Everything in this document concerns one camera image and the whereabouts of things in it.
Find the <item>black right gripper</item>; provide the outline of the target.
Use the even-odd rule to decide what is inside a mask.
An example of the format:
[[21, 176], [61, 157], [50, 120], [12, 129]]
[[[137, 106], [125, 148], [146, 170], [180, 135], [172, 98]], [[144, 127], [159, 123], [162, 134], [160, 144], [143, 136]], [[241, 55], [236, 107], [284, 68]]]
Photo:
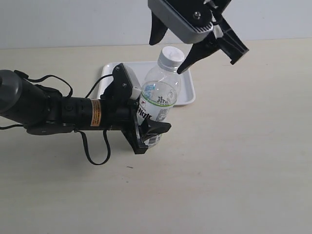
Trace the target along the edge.
[[[177, 73], [182, 74], [196, 62], [205, 59], [221, 50], [233, 65], [239, 61], [249, 49], [237, 36], [223, 17], [223, 12], [229, 5], [229, 0], [206, 0], [212, 12], [213, 31], [201, 42], [193, 44], [189, 54], [179, 66]], [[149, 45], [156, 45], [164, 38], [168, 27], [153, 13]]]

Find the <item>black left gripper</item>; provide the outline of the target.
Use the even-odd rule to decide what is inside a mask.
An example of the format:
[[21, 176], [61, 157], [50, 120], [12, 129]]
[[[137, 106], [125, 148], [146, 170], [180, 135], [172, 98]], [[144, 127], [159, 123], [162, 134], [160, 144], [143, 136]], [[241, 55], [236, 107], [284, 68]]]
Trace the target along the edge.
[[125, 83], [119, 86], [112, 82], [100, 96], [107, 105], [107, 129], [121, 131], [136, 155], [146, 153], [148, 146], [143, 141], [166, 133], [171, 128], [170, 123], [147, 118], [139, 128], [136, 114], [139, 94], [138, 90], [133, 90]]

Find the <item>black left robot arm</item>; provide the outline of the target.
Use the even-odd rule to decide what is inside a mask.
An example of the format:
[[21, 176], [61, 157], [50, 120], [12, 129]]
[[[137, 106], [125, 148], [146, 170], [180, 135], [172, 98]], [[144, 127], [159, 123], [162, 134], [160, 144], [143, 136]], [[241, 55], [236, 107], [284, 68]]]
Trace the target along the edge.
[[145, 141], [166, 133], [166, 122], [137, 118], [136, 76], [124, 66], [111, 73], [112, 82], [99, 99], [63, 96], [40, 79], [21, 71], [0, 72], [0, 115], [19, 123], [31, 135], [54, 135], [85, 131], [121, 131], [135, 154], [144, 154]]

